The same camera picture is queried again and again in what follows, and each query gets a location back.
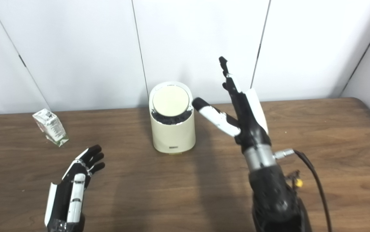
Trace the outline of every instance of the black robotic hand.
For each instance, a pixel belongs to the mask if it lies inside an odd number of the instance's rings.
[[[99,145],[83,151],[70,164],[60,184],[51,183],[45,214],[48,232],[82,232],[85,217],[82,214],[83,193],[94,173],[103,169],[104,154]]]
[[[296,192],[287,185],[279,157],[293,150],[273,153],[268,126],[260,101],[253,88],[243,92],[234,75],[228,70],[227,60],[219,58],[225,83],[237,118],[221,112],[201,98],[194,108],[220,130],[232,136],[241,146],[249,169],[249,182],[253,194],[253,220],[257,232],[310,232],[307,212]]]

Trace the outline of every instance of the small carton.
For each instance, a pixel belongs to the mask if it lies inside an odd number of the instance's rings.
[[[33,114],[33,118],[40,130],[42,130],[46,135],[46,138],[57,146],[60,147],[69,140],[69,137],[67,136],[57,115],[48,109],[43,109]]]

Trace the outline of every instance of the round lid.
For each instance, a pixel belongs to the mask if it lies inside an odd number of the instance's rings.
[[[152,102],[158,113],[172,117],[180,115],[188,108],[189,96],[181,87],[168,85],[155,92]]]

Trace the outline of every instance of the wooden table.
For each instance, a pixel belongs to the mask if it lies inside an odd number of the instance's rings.
[[[233,114],[230,104],[217,105]],[[336,232],[370,232],[370,111],[357,99],[263,103],[274,150],[294,147],[313,162]],[[49,182],[86,147],[101,144],[106,168],[85,192],[86,232],[254,231],[248,169],[234,140],[196,114],[195,147],[166,155],[152,146],[146,108],[57,112],[70,136],[56,147],[31,114],[0,115],[0,231],[45,231]],[[306,166],[300,196],[315,232],[326,231]]]

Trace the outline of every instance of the cable connector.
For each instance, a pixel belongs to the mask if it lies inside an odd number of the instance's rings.
[[[288,149],[285,149],[285,150],[282,150],[282,151],[277,151],[274,153],[274,157],[275,159],[279,160],[279,159],[282,159],[286,156],[289,156],[289,155],[292,155],[292,154],[295,154],[295,151],[292,149],[292,148],[288,148]]]

